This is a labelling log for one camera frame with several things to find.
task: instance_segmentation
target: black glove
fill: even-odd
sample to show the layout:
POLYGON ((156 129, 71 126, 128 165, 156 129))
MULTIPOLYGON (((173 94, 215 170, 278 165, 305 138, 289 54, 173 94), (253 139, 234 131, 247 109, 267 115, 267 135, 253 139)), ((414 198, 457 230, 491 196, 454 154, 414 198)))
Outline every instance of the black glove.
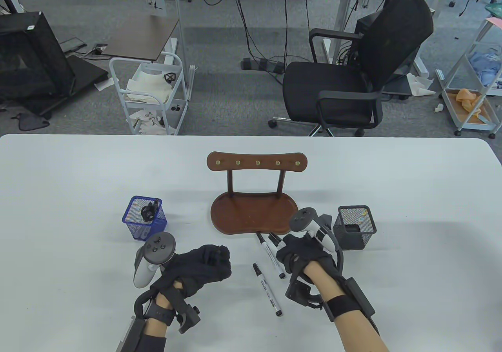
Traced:
POLYGON ((310 278, 303 273, 303 269, 311 261, 317 261, 328 275, 334 279, 341 277, 333 257, 325 252, 321 244, 308 234, 301 238, 287 234, 283 238, 283 242, 286 246, 278 250, 276 257, 284 265, 288 274, 298 274, 306 282, 312 283, 310 278))
POLYGON ((226 246, 204 245, 184 254, 176 254, 164 265, 162 276, 150 289, 162 293, 178 280, 183 284, 183 296, 193 296, 204 284, 222 281, 232 271, 230 252, 226 246))

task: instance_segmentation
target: wooden coat rack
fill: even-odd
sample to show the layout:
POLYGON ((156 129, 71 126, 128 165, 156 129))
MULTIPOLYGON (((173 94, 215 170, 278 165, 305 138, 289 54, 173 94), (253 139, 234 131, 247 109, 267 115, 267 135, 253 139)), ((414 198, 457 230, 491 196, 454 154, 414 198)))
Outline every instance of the wooden coat rack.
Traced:
POLYGON ((226 171, 228 190, 215 199, 211 206, 211 220, 215 228, 224 234, 289 232, 289 219, 298 206, 283 193, 287 171, 302 172, 307 167, 303 153, 276 155, 245 155, 212 152, 207 157, 212 171, 226 171), (277 190, 265 193, 233 191, 233 171, 244 169, 268 169, 279 171, 277 190))

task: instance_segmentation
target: mesh chair back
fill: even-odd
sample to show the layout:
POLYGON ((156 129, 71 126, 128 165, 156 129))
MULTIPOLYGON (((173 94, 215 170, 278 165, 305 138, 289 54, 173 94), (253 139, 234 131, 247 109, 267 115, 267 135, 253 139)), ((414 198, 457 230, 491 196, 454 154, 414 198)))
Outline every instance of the mesh chair back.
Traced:
POLYGON ((382 89, 433 31, 432 14, 425 0, 391 0, 359 42, 359 62, 373 90, 382 89))

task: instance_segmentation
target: blue mesh pencil holder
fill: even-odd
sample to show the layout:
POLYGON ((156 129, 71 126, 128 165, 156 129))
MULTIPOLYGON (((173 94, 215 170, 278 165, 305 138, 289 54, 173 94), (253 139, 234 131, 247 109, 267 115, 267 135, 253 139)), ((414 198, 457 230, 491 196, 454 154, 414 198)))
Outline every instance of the blue mesh pencil holder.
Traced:
POLYGON ((167 225, 166 216, 162 210, 162 201, 158 198, 149 198, 146 196, 133 196, 129 202, 129 206, 122 217, 122 222, 127 225, 133 238, 138 241, 146 241, 151 235, 158 232, 163 232, 167 225), (145 221, 144 208, 155 205, 157 201, 158 207, 155 213, 148 214, 149 221, 145 221))

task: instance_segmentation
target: gray carpet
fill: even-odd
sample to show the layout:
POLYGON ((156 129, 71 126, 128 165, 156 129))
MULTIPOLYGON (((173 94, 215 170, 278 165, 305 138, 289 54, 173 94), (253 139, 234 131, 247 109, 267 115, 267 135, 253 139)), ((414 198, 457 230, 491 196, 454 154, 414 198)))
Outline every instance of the gray carpet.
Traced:
MULTIPOLYGON (((77 36, 93 45, 106 42, 113 31, 132 14, 148 13, 144 0, 20 0, 27 10, 43 10, 58 40, 77 36)), ((373 12, 382 0, 371 0, 367 10, 358 9, 350 19, 353 29, 357 17, 373 12)), ((424 44, 422 58, 432 72, 446 73, 472 40, 487 13, 484 4, 470 2, 462 17, 458 14, 466 0, 442 12, 435 33, 424 44)), ((338 0, 308 2, 311 27, 332 28, 338 0)), ((243 1, 246 21, 256 44, 265 56, 284 51, 284 1, 243 1)), ((174 14, 174 1, 167 1, 174 14)), ((305 1, 288 1, 288 52, 311 58, 305 1)), ((286 117, 281 87, 266 73, 241 71, 240 60, 248 56, 242 22, 235 2, 224 0, 207 6, 202 0, 182 3, 188 62, 198 71, 190 109, 181 134, 185 135, 306 135, 305 126, 280 124, 271 130, 271 116, 286 117)), ((500 31, 492 30, 490 40, 500 42, 500 31)), ((107 69, 107 62, 95 62, 107 69)), ((128 78, 134 68, 118 69, 119 78, 128 78)), ((409 98, 384 103, 384 120, 367 136, 453 137, 454 125, 447 112, 434 113, 434 96, 409 98)), ((0 136, 19 133, 17 121, 10 117, 22 111, 10 108, 0 114, 0 136)), ((93 89, 57 109, 47 128, 31 133, 54 134, 129 134, 124 113, 113 87, 102 92, 93 89)), ((335 135, 350 136, 352 130, 334 130, 335 135)), ((489 142, 502 159, 502 133, 489 140, 487 133, 464 132, 462 138, 479 137, 489 142)))

